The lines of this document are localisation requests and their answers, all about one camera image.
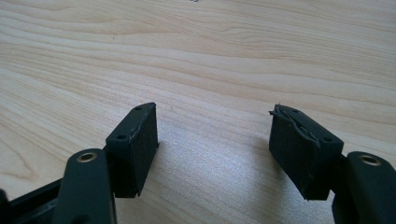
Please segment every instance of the wooden table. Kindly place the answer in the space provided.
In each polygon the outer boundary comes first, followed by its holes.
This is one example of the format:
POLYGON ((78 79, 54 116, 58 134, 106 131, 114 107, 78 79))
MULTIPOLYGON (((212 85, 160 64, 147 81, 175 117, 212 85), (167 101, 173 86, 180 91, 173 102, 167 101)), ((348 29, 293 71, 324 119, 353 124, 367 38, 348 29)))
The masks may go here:
POLYGON ((119 223, 332 223, 268 150, 275 104, 396 166, 393 0, 0 2, 0 187, 63 176, 136 105, 161 146, 119 223))

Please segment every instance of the black plastic part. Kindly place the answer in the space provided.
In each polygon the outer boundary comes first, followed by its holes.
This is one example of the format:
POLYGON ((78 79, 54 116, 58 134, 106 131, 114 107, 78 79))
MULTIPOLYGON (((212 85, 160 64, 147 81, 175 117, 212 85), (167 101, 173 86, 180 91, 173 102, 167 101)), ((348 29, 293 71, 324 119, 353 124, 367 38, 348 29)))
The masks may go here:
POLYGON ((23 216, 35 216, 34 214, 43 214, 43 207, 58 197, 59 188, 62 179, 56 180, 48 185, 27 193, 11 201, 12 219, 23 216))
POLYGON ((10 211, 11 205, 9 204, 6 192, 0 189, 0 218, 5 223, 11 220, 10 211))
POLYGON ((105 152, 86 149, 68 160, 53 224, 116 223, 105 152))
POLYGON ((276 105, 269 148, 277 163, 307 200, 326 200, 332 165, 344 142, 303 112, 276 105))
POLYGON ((387 161, 369 153, 349 153, 346 182, 359 223, 396 223, 396 172, 387 161))
POLYGON ((359 214, 347 185, 347 158, 342 156, 332 168, 331 189, 334 192, 332 215, 337 224, 358 223, 359 214))
POLYGON ((20 217, 15 217, 11 223, 13 224, 50 224, 52 223, 52 215, 55 210, 58 199, 53 199, 48 203, 44 203, 36 209, 21 215, 20 217))
POLYGON ((135 107, 106 139, 104 148, 116 197, 140 196, 158 145, 155 104, 135 107))

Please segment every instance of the hole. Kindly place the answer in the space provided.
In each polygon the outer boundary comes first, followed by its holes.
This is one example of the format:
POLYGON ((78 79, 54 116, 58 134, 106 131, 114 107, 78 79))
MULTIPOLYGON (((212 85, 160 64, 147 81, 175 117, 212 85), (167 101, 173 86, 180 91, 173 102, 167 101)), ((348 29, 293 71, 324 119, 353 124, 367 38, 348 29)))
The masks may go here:
POLYGON ((324 137, 323 140, 325 142, 332 142, 332 139, 330 137, 324 137))
POLYGON ((91 219, 88 215, 80 215, 73 219, 72 224, 89 224, 91 219))
POLYGON ((96 159, 97 155, 94 152, 87 152, 82 154, 81 156, 79 156, 77 158, 77 161, 79 162, 88 162, 88 161, 93 161, 94 159, 96 159))
POLYGON ((374 158, 372 156, 362 155, 362 156, 359 156, 359 158, 361 159, 362 162, 369 164, 369 165, 373 165, 373 166, 381 165, 381 161, 377 160, 376 158, 374 158))

